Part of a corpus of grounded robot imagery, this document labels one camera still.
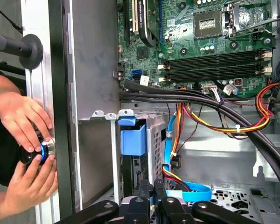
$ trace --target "black mount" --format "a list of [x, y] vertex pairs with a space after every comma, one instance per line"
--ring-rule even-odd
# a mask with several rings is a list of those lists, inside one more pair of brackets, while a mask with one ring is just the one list
[[[140, 182], [140, 195], [123, 198], [120, 207], [112, 201], [101, 201], [58, 224], [259, 224], [211, 202], [196, 202], [191, 209], [182, 199], [168, 197], [162, 180], [155, 180], [154, 195], [147, 180]], [[152, 215], [151, 197], [155, 207]]]
[[43, 47], [41, 40], [34, 34], [24, 36], [17, 41], [0, 35], [0, 52], [20, 57], [25, 69], [35, 69], [42, 61]]

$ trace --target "screw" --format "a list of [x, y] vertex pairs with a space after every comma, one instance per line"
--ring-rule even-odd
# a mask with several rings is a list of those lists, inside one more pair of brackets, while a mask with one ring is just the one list
[[111, 205], [110, 203], [107, 203], [104, 207], [105, 207], [105, 208], [112, 208], [113, 205]]
[[174, 199], [171, 198], [171, 197], [169, 197], [169, 198], [167, 198], [167, 201], [168, 201], [169, 203], [172, 203], [172, 202], [174, 202]]
[[207, 205], [204, 204], [204, 203], [199, 203], [198, 206], [202, 209], [206, 209], [207, 208]]
[[136, 202], [143, 202], [143, 200], [142, 200], [140, 197], [138, 197], [138, 198], [136, 199]]
[[270, 43], [271, 42], [271, 39], [270, 38], [266, 38], [265, 39], [265, 43]]

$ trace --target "blue latch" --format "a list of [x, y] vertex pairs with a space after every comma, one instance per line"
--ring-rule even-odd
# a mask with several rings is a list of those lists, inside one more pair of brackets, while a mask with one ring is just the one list
[[135, 126], [136, 118], [135, 117], [124, 117], [118, 120], [119, 126]]

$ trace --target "motherboard chip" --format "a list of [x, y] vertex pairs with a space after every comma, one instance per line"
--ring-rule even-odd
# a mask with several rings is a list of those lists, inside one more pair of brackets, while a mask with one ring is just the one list
[[210, 38], [222, 34], [221, 11], [206, 11], [194, 14], [194, 36], [196, 39]]
[[148, 59], [149, 53], [148, 53], [148, 47], [141, 47], [137, 48], [137, 59]]

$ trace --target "cable tie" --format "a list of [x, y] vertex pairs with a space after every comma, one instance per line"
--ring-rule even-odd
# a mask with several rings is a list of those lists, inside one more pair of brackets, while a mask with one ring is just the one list
[[235, 125], [235, 128], [237, 129], [237, 133], [240, 133], [240, 132], [241, 132], [241, 131], [240, 131], [240, 128], [241, 128], [240, 125]]
[[271, 100], [273, 100], [273, 101], [275, 101], [276, 100], [276, 98], [275, 97], [269, 97], [269, 102], [271, 101]]
[[219, 106], [217, 107], [217, 110], [219, 110], [222, 105], [224, 105], [224, 101], [219, 102]]

